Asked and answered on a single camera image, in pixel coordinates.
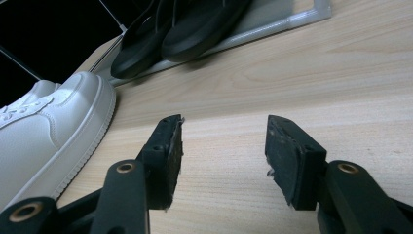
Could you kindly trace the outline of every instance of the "white sneaker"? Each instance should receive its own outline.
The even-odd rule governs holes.
[[[0,114],[0,211],[28,197],[56,199],[100,143],[115,103],[107,79],[80,72]]]
[[[38,98],[47,96],[53,93],[55,90],[57,90],[58,87],[60,87],[59,83],[53,83],[52,81],[48,80],[38,81],[34,83],[31,90],[27,92],[25,95],[23,95],[21,98],[1,108],[0,114],[6,113],[7,111],[16,110],[22,105],[29,104],[31,102],[36,101]]]

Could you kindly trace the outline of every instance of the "black slipper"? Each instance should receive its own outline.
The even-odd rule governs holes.
[[[216,45],[242,15],[250,0],[192,0],[162,44],[166,60],[195,59]]]
[[[173,4],[173,0],[153,0],[128,28],[111,66],[113,77],[133,78],[161,59],[161,45],[172,25]]]

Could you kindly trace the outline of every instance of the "light wood table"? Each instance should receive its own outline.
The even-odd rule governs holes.
[[[152,233],[318,233],[317,213],[294,211],[266,176],[274,114],[413,205],[413,1],[333,0],[332,13],[117,87],[107,135],[58,204],[100,188],[182,114],[182,171],[171,208],[150,212]]]

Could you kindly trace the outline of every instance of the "wood grain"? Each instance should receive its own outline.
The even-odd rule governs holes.
[[[264,155],[269,114],[289,118],[327,161],[365,167],[413,205],[413,2],[333,0],[333,16],[117,88],[112,125],[58,201],[101,187],[159,120],[180,113],[184,158],[174,202],[152,233],[318,233],[290,208]]]

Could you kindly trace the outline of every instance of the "shoe sole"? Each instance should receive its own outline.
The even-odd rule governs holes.
[[[107,131],[116,105],[116,92],[113,86],[108,80],[100,77],[99,83],[98,95],[95,96],[93,105],[82,124],[7,207],[29,197],[50,196],[57,199],[92,156]],[[98,116],[105,116],[105,119],[100,120],[96,118]],[[63,179],[61,176],[56,176],[61,174],[66,176]]]

